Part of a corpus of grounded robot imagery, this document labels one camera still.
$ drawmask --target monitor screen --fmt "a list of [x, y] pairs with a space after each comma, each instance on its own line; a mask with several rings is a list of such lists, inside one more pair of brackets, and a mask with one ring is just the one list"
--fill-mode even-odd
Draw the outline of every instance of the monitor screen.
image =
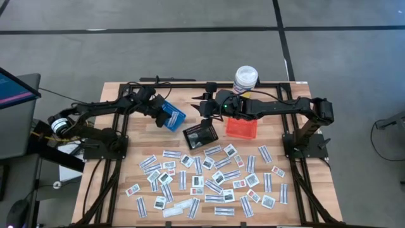
[[36, 96], [0, 72], [0, 109], [34, 99]]

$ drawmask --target black cable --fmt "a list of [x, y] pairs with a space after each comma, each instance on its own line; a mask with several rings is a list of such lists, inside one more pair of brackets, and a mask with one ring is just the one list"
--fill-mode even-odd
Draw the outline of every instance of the black cable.
[[62, 98], [67, 98], [67, 99], [70, 99], [70, 100], [72, 100], [72, 101], [76, 101], [76, 102], [79, 102], [79, 103], [84, 103], [84, 104], [86, 104], [86, 102], [79, 101], [79, 100], [74, 99], [74, 98], [69, 98], [68, 96], [65, 96], [65, 95], [62, 95], [62, 94], [58, 94], [57, 92], [50, 91], [49, 89], [44, 89], [44, 88], [41, 88], [41, 87], [40, 87], [39, 89], [40, 89], [40, 90], [43, 90], [43, 91], [46, 91], [46, 92], [53, 93], [53, 94], [58, 95], [58, 96], [61, 96]]
[[377, 151], [377, 149], [376, 149], [376, 147], [375, 147], [375, 145], [374, 145], [374, 142], [373, 142], [373, 131], [374, 131], [374, 127], [377, 127], [377, 123], [378, 123], [379, 121], [382, 121], [382, 120], [377, 120], [376, 122], [374, 122], [374, 123], [373, 123], [373, 126], [371, 127], [371, 131], [370, 131], [370, 141], [371, 141], [371, 145], [373, 146], [374, 151], [380, 156], [380, 158], [382, 158], [382, 159], [384, 159], [384, 160], [387, 160], [387, 161], [389, 161], [389, 162], [404, 162], [404, 161], [405, 161], [405, 158], [404, 158], [404, 159], [393, 160], [393, 159], [389, 159], [389, 158], [383, 157], [383, 156]]
[[[61, 187], [65, 187], [65, 186], [67, 186], [67, 185], [69, 185], [69, 184], [78, 183], [78, 182], [80, 182], [80, 181], [81, 181], [81, 180], [73, 181], [73, 182], [68, 182], [68, 183], [66, 183], [66, 184], [63, 184]], [[38, 189], [40, 189], [40, 188], [42, 188], [42, 187], [53, 187], [53, 185], [44, 185], [44, 186], [39, 186], [39, 187], [37, 187], [37, 188], [34, 188], [33, 190], [31, 190], [31, 192], [29, 192], [29, 193], [26, 195], [26, 197], [24, 197], [24, 199], [26, 200], [27, 197], [28, 197], [31, 193], [33, 193], [35, 190], [38, 190]]]
[[101, 159], [97, 162], [96, 166], [93, 169], [93, 172], [91, 173], [89, 185], [87, 186], [86, 194], [84, 195], [82, 217], [84, 217], [84, 215], [85, 215], [85, 207], [86, 207], [87, 195], [89, 194], [90, 185], [91, 185], [91, 182], [93, 181], [93, 176], [97, 170], [97, 167], [100, 165], [100, 163], [101, 163]]

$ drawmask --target sticker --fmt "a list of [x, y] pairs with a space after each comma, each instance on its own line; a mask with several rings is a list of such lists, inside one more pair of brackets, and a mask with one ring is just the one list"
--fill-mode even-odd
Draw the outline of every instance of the sticker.
[[226, 158], [224, 158], [222, 160], [216, 161], [214, 163], [214, 166], [215, 166], [216, 169], [220, 169], [220, 168], [222, 168], [222, 167], [224, 167], [225, 165], [228, 165], [228, 164], [230, 164], [230, 157], [226, 157]]
[[175, 168], [176, 161], [163, 162], [163, 168]]
[[192, 187], [204, 187], [204, 177], [192, 176]]
[[285, 175], [285, 172], [284, 172], [283, 170], [281, 170], [280, 168], [276, 167], [276, 166], [273, 166], [273, 168], [272, 168], [271, 171], [272, 171], [273, 173], [275, 173], [275, 174], [281, 176], [281, 177], [284, 177], [284, 175]]
[[167, 172], [164, 172], [160, 175], [159, 181], [162, 184], [169, 184], [173, 180], [172, 177]]
[[190, 219], [196, 218], [199, 205], [200, 205], [200, 199], [193, 198], [189, 214], [187, 215], [188, 218], [190, 218]]
[[127, 194], [128, 197], [130, 197], [131, 195], [137, 193], [140, 190], [140, 187], [138, 184], [135, 184], [134, 186], [128, 188], [125, 193]]
[[288, 185], [281, 184], [280, 185], [280, 203], [288, 204]]
[[194, 159], [191, 157], [184, 155], [183, 158], [180, 160], [180, 163], [183, 164], [185, 167], [190, 168], [192, 163], [194, 162]]
[[203, 187], [191, 187], [190, 188], [190, 195], [200, 195], [204, 194], [204, 188]]
[[154, 201], [153, 208], [158, 209], [158, 210], [163, 210], [163, 209], [165, 209], [165, 206], [166, 206], [166, 197], [157, 196], [156, 200]]
[[233, 157], [238, 153], [235, 147], [232, 144], [229, 144], [226, 148], [223, 149], [229, 157]]
[[273, 192], [271, 173], [264, 173], [265, 175], [265, 193]]
[[157, 160], [156, 156], [152, 155], [149, 158], [146, 158], [143, 162], [141, 162], [139, 164], [139, 167], [144, 170], [148, 165], [154, 163], [156, 160]]
[[194, 157], [194, 166], [196, 168], [197, 175], [203, 174], [203, 168], [201, 166], [201, 157], [200, 156]]
[[233, 189], [226, 189], [226, 190], [224, 189], [222, 191], [222, 195], [223, 195], [226, 203], [235, 201], [235, 195], [234, 195]]
[[150, 183], [154, 182], [160, 175], [159, 170], [155, 170], [153, 171], [153, 173], [151, 173], [149, 175], [149, 177], [147, 177], [147, 181], [149, 181]]
[[259, 202], [260, 196], [256, 194], [252, 189], [249, 189], [248, 192], [246, 193], [250, 198], [252, 198], [253, 201], [256, 203]]
[[185, 170], [180, 171], [180, 180], [178, 182], [178, 190], [186, 190], [187, 189], [187, 174]]
[[175, 216], [175, 215], [181, 215], [183, 214], [183, 209], [177, 208], [177, 207], [172, 207], [168, 209], [163, 210], [163, 218]]
[[212, 148], [205, 149], [204, 154], [205, 154], [205, 156], [210, 156], [210, 155], [214, 155], [216, 153], [221, 152], [221, 150], [222, 150], [221, 145], [217, 145]]
[[160, 188], [162, 189], [162, 193], [164, 194], [164, 196], [167, 199], [167, 203], [173, 202], [173, 193], [171, 192], [170, 186], [169, 184], [162, 184], [160, 186]]
[[144, 169], [145, 175], [151, 174], [155, 170], [161, 170], [162, 169], [162, 163], [156, 164], [156, 165], [150, 165]]
[[163, 151], [163, 156], [165, 158], [177, 158], [177, 159], [180, 159], [181, 155], [182, 155], [182, 152], [180, 152], [180, 151], [168, 151], [168, 150]]
[[261, 157], [264, 159], [266, 164], [273, 161], [273, 159], [270, 156], [270, 153], [267, 150], [267, 146], [260, 146], [259, 147], [259, 152], [260, 152]]
[[234, 185], [234, 189], [247, 186], [246, 180], [236, 180], [236, 181], [233, 181], [232, 184]]
[[140, 218], [147, 217], [144, 198], [141, 196], [137, 198], [138, 215]]
[[215, 162], [214, 159], [206, 156], [202, 163], [202, 166], [208, 170], [211, 170], [214, 166], [214, 162]]
[[167, 173], [169, 174], [169, 176], [173, 176], [176, 175], [176, 170], [174, 168], [169, 168], [167, 170]]
[[247, 157], [247, 166], [246, 172], [253, 174], [254, 173], [254, 164], [256, 162], [256, 156], [249, 155]]
[[214, 207], [215, 215], [235, 216], [235, 208], [227, 206]]
[[274, 204], [276, 203], [276, 199], [267, 195], [263, 195], [263, 199], [261, 200], [261, 206], [269, 209], [273, 209]]
[[181, 201], [179, 203], [175, 203], [175, 207], [181, 208], [181, 209], [186, 209], [186, 208], [189, 208], [191, 206], [191, 204], [192, 204], [192, 198]]
[[249, 185], [249, 187], [253, 187], [256, 184], [260, 183], [258, 176], [256, 174], [248, 175], [247, 177], [245, 177], [245, 180], [247, 182], [247, 185]]
[[205, 195], [205, 203], [224, 203], [224, 197], [221, 195]]
[[223, 174], [226, 181], [240, 177], [240, 170], [234, 170]]
[[214, 175], [212, 175], [212, 178], [218, 185], [221, 185], [225, 181], [225, 178], [224, 178], [222, 172], [219, 170]]
[[245, 213], [246, 218], [252, 217], [254, 214], [247, 196], [240, 197], [240, 203], [242, 204], [243, 212]]
[[205, 186], [207, 186], [210, 190], [216, 192], [217, 194], [221, 194], [223, 190], [221, 186], [209, 179], [205, 181]]
[[236, 155], [234, 159], [239, 168], [245, 166], [245, 163], [243, 163], [243, 160], [240, 157], [240, 155]]
[[154, 182], [151, 183], [151, 191], [152, 191], [153, 193], [159, 191], [159, 188], [158, 188], [158, 180], [157, 180], [157, 179], [154, 180]]

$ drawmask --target blue box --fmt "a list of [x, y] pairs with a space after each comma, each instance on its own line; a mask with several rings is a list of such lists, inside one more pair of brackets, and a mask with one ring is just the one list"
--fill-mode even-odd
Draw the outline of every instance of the blue box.
[[171, 114], [171, 118], [165, 121], [165, 126], [172, 132], [175, 132], [184, 122], [186, 115], [167, 101], [162, 105], [162, 108]]

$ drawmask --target white plastic container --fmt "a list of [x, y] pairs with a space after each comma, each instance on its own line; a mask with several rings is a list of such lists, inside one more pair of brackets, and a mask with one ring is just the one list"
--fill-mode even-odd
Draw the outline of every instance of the white plastic container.
[[[244, 91], [250, 91], [254, 89], [256, 82], [258, 81], [258, 71], [251, 66], [241, 66], [236, 71], [234, 81], [234, 92], [241, 93]], [[244, 93], [242, 96], [249, 98], [250, 92]]]

